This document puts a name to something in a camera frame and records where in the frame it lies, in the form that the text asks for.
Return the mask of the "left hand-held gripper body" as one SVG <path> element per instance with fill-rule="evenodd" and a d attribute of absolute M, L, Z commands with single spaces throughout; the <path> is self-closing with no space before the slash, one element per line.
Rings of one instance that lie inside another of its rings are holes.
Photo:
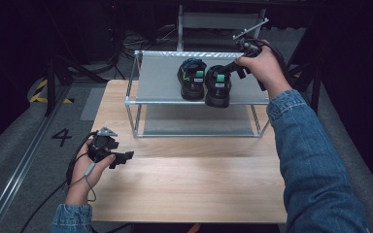
<path fill-rule="evenodd" d="M 103 160 L 111 154 L 111 150 L 115 150 L 119 146 L 116 141 L 118 134 L 106 126 L 92 132 L 91 135 L 92 141 L 88 147 L 88 157 L 94 162 Z"/>

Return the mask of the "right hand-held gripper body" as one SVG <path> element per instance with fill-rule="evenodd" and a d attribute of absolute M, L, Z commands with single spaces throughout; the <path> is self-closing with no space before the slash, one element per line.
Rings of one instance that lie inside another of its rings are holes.
<path fill-rule="evenodd" d="M 232 36 L 232 40 L 245 56 L 254 57 L 260 54 L 261 42 L 257 38 L 261 27 L 269 21 L 267 17 L 251 28 L 244 28 L 242 32 Z"/>

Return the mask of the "black sandal with blue straps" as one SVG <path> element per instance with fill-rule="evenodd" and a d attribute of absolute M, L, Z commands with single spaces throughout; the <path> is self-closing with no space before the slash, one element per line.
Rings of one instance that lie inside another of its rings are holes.
<path fill-rule="evenodd" d="M 181 95 L 188 101 L 201 100 L 204 97 L 204 77 L 207 65 L 198 58 L 185 60 L 178 70 Z"/>
<path fill-rule="evenodd" d="M 229 106 L 231 75 L 220 73 L 221 68 L 221 65 L 212 66 L 205 76 L 207 87 L 205 104 L 214 108 L 227 108 Z"/>

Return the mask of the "grey metal shoe rack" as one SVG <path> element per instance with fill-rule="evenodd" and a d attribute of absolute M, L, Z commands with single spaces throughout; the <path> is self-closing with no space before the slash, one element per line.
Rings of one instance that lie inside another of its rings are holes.
<path fill-rule="evenodd" d="M 211 108 L 181 95 L 177 73 L 189 58 L 209 68 L 226 65 L 238 52 L 155 51 L 135 53 L 124 105 L 135 137 L 261 137 L 269 126 L 268 95 L 256 79 L 231 74 L 229 107 Z"/>

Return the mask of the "person's right hand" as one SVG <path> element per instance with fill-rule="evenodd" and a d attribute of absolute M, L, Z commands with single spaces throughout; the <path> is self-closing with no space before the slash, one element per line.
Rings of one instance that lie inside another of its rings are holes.
<path fill-rule="evenodd" d="M 290 90 L 278 59 L 269 48 L 269 43 L 261 41 L 261 53 L 256 57 L 241 56 L 235 62 L 248 68 L 255 78 L 263 83 L 270 100 L 279 94 Z"/>

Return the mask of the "person's left hand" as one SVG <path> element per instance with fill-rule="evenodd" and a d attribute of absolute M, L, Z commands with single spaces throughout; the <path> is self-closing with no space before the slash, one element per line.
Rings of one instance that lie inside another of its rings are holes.
<path fill-rule="evenodd" d="M 68 205 L 86 205 L 88 194 L 99 182 L 103 171 L 116 159 L 114 154 L 108 155 L 103 160 L 94 163 L 87 155 L 91 139 L 87 140 L 78 152 L 71 185 L 66 194 L 65 203 Z"/>

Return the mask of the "black stand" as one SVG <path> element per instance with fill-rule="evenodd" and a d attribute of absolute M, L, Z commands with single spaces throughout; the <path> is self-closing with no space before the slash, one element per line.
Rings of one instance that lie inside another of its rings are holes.
<path fill-rule="evenodd" d="M 78 64 L 66 57 L 55 55 L 53 56 L 47 68 L 47 94 L 48 103 L 46 117 L 49 117 L 56 107 L 56 90 L 55 90 L 55 80 L 58 80 L 61 85 L 71 85 L 74 82 L 73 72 L 70 71 L 73 68 L 76 72 L 88 77 L 96 83 L 106 83 L 107 80 L 99 77 L 94 72 L 86 69 L 83 65 Z"/>
<path fill-rule="evenodd" d="M 288 80 L 290 85 L 300 92 L 305 92 L 311 87 L 311 94 L 308 102 L 315 114 L 319 109 L 319 98 L 321 91 L 321 71 L 317 60 L 303 63 L 295 63 L 293 55 L 287 64 Z"/>

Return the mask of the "grey metal frame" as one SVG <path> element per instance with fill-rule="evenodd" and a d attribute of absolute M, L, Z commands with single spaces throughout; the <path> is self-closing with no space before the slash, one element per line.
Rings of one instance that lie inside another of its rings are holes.
<path fill-rule="evenodd" d="M 177 21 L 177 51 L 184 50 L 184 30 L 186 28 L 238 31 L 238 34 L 232 36 L 233 40 L 244 36 L 257 38 L 261 27 L 269 21 L 265 14 L 265 9 L 261 9 L 257 14 L 197 13 L 189 12 L 183 5 L 180 5 Z"/>

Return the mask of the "metal floor rail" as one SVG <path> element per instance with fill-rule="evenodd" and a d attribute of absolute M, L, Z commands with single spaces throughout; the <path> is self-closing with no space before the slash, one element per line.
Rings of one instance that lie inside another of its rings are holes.
<path fill-rule="evenodd" d="M 58 109 L 60 108 L 64 99 L 68 95 L 69 90 L 69 86 L 63 86 L 55 94 L 55 100 L 52 102 L 51 112 L 48 116 L 42 117 L 42 121 L 33 134 L 33 137 L 29 142 L 29 145 L 26 148 L 25 152 L 23 153 L 19 163 L 17 164 L 16 169 L 9 177 L 4 190 L 0 195 L 0 223 L 9 207 L 11 206 L 15 196 L 17 195 L 17 192 L 27 175 L 29 168 L 31 167 L 36 157 L 36 151 L 42 145 L 43 138 L 48 132 L 51 122 L 54 116 L 57 114 Z"/>

